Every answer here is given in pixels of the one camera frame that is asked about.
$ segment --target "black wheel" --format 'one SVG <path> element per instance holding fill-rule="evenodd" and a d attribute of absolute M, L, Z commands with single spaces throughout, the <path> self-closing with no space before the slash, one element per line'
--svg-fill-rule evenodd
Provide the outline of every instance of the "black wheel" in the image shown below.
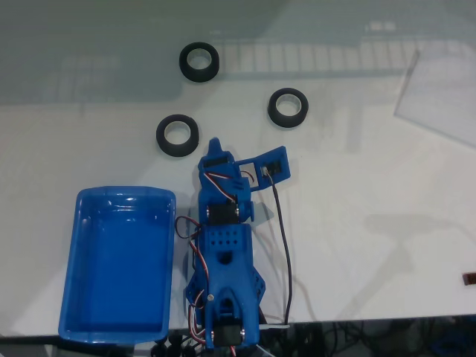
<path fill-rule="evenodd" d="M 184 123 L 190 130 L 190 137 L 183 144 L 172 144 L 165 138 L 167 127 L 171 123 L 177 122 Z M 163 119 L 157 126 L 155 138 L 157 139 L 157 144 L 160 146 L 163 152 L 170 156 L 181 158 L 194 152 L 199 145 L 199 126 L 196 124 L 194 119 L 186 115 L 170 115 Z"/>
<path fill-rule="evenodd" d="M 282 102 L 290 102 L 297 109 L 296 114 L 286 115 L 279 111 L 278 106 Z M 300 125 L 306 119 L 309 110 L 309 102 L 304 94 L 297 89 L 283 88 L 273 93 L 269 98 L 268 115 L 269 118 L 278 126 L 283 128 L 294 128 Z"/>
<path fill-rule="evenodd" d="M 190 65 L 194 57 L 204 57 L 208 66 L 194 68 Z M 181 50 L 178 65 L 182 74 L 192 82 L 203 83 L 216 76 L 220 68 L 220 61 L 216 49 L 205 42 L 194 42 Z"/>

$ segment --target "blue 3d printed part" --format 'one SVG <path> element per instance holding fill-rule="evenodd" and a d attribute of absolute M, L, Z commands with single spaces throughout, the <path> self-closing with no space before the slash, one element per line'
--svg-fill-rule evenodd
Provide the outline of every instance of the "blue 3d printed part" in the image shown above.
<path fill-rule="evenodd" d="M 240 167 L 254 168 L 242 176 Z M 194 303 L 197 323 L 205 327 L 206 347 L 255 345 L 260 340 L 259 306 L 266 290 L 264 280 L 253 266 L 251 226 L 254 220 L 251 192 L 291 176 L 285 147 L 243 161 L 223 151 L 218 138 L 210 140 L 208 153 L 199 162 L 200 230 L 196 245 L 208 267 L 196 259 L 196 270 L 187 286 L 187 299 Z"/>

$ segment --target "white table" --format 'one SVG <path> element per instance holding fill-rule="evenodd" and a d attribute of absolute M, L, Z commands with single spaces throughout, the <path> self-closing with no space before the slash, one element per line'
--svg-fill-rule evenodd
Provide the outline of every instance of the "white table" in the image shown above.
<path fill-rule="evenodd" d="M 393 116 L 417 48 L 475 39 L 473 1 L 12 3 L 0 13 L 0 334 L 57 333 L 80 190 L 163 187 L 186 213 L 214 136 L 236 159 L 286 145 L 292 177 L 277 188 L 291 321 L 476 313 L 461 278 L 476 271 L 476 151 Z M 197 40 L 221 60 L 201 85 L 178 67 Z M 309 99 L 293 130 L 266 115 L 282 87 Z M 201 131 L 181 159 L 155 142 L 175 113 Z M 270 190 L 253 200 L 262 306 L 278 321 L 286 260 L 274 200 Z M 171 328 L 185 324 L 186 252 L 177 242 Z"/>

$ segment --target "black tire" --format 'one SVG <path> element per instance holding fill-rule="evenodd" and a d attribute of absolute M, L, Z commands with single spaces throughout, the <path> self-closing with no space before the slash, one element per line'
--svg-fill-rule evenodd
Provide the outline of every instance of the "black tire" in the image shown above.
<path fill-rule="evenodd" d="M 277 110 L 277 100 L 285 94 L 291 94 L 297 97 L 300 101 L 300 111 L 296 115 L 284 115 Z M 304 119 L 306 119 L 307 112 L 309 110 L 309 102 L 304 94 L 297 89 L 283 88 L 273 93 L 269 98 L 268 103 L 268 115 L 269 118 L 278 126 L 283 128 L 294 128 L 300 125 Z"/>
<path fill-rule="evenodd" d="M 188 54 L 196 49 L 206 50 L 210 54 L 211 62 L 207 68 L 195 69 L 188 64 Z M 220 60 L 218 52 L 216 52 L 216 49 L 212 45 L 209 45 L 205 42 L 194 42 L 185 46 L 184 49 L 181 50 L 180 57 L 178 60 L 178 65 L 180 66 L 182 74 L 192 82 L 207 82 L 214 78 L 218 73 L 218 70 L 220 69 Z"/>
<path fill-rule="evenodd" d="M 165 138 L 165 129 L 170 123 L 176 121 L 181 121 L 190 128 L 190 137 L 183 144 L 172 144 Z M 170 115 L 163 119 L 157 126 L 155 138 L 163 152 L 175 158 L 182 158 L 194 152 L 199 145 L 199 126 L 196 124 L 194 119 L 186 115 Z"/>

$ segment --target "blue plastic tray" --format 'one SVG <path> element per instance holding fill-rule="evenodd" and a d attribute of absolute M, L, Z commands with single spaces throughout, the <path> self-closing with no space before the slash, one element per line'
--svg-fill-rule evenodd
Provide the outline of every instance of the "blue plastic tray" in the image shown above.
<path fill-rule="evenodd" d="M 77 196 L 59 335 L 137 344 L 167 336 L 176 198 L 152 187 Z"/>

